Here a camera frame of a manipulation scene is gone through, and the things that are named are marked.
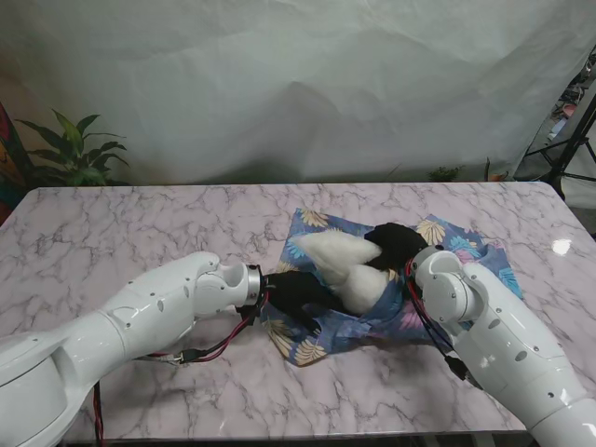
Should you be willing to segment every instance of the white marble surface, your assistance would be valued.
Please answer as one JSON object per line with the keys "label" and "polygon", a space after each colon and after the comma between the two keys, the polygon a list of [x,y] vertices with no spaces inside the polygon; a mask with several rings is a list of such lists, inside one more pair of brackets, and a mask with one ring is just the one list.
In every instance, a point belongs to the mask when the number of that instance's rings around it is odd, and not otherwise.
{"label": "white marble surface", "polygon": [[[305,184],[41,189],[0,229],[0,335],[46,330],[106,301],[129,278],[192,251],[277,263],[296,208],[364,224],[435,214],[499,239],[526,301],[596,389],[596,243],[542,183]],[[553,242],[569,239],[560,255]],[[188,345],[209,345],[220,315]],[[261,327],[216,361],[132,362],[102,380],[106,438],[266,438],[517,430],[428,346],[365,347],[298,369]],[[90,440],[87,407],[67,435]]]}

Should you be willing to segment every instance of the white fluffy object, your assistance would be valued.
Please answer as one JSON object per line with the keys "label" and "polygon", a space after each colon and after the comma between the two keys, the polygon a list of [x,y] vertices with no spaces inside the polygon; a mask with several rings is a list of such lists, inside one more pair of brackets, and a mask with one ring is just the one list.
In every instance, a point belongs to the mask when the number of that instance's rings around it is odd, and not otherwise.
{"label": "white fluffy object", "polygon": [[291,241],[312,260],[330,286],[344,284],[352,265],[368,263],[381,254],[371,241],[342,231],[310,233]]}
{"label": "white fluffy object", "polygon": [[368,265],[352,265],[347,280],[332,290],[353,314],[366,314],[373,308],[389,283],[389,274]]}
{"label": "white fluffy object", "polygon": [[363,237],[331,230],[294,237],[292,242],[353,314],[371,310],[389,282],[387,273],[364,265],[381,254],[381,249]]}

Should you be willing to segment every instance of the white curtain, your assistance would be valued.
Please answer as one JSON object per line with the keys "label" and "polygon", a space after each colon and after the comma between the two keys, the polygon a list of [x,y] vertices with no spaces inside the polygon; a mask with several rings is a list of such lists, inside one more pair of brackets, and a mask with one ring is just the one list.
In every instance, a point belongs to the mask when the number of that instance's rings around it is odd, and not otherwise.
{"label": "white curtain", "polygon": [[480,179],[595,39],[593,0],[5,0],[0,101],[101,114],[137,184]]}

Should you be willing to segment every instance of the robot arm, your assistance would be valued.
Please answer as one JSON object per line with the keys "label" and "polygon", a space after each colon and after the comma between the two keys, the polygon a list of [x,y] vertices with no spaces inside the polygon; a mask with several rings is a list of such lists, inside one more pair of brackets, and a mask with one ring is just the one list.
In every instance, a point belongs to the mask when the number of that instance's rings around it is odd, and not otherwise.
{"label": "robot arm", "polygon": [[103,376],[176,343],[197,318],[255,305],[263,285],[257,266],[197,252],[140,275],[54,331],[0,340],[0,445],[57,444]]}
{"label": "robot arm", "polygon": [[596,446],[596,401],[554,335],[515,294],[486,267],[461,265],[449,251],[428,247],[412,266],[428,316],[484,391],[542,447]]}

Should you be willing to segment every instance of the fabric cloth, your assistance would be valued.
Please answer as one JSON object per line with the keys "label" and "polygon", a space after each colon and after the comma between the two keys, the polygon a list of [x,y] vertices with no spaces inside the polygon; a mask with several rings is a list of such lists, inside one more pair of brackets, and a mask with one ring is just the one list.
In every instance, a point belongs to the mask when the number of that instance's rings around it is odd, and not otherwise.
{"label": "fabric cloth", "polygon": [[[432,215],[426,217],[414,229],[428,244],[441,244],[446,250],[453,251],[463,264],[477,262],[486,266],[522,299],[520,286],[505,250],[498,241],[484,243],[478,233]],[[313,263],[292,243],[291,238],[327,230],[344,231],[363,237],[373,230],[373,227],[312,210],[297,210],[281,253],[278,272],[312,272],[324,284]],[[396,343],[429,344],[430,338],[412,303],[404,300],[401,295],[402,286],[403,278],[393,275],[376,305],[361,317],[353,317],[316,305],[305,306],[305,310],[321,327],[320,333],[316,335],[310,334],[302,325],[272,305],[264,307],[261,322],[281,355],[298,366],[308,365],[329,354],[353,349],[363,345],[370,338]]]}

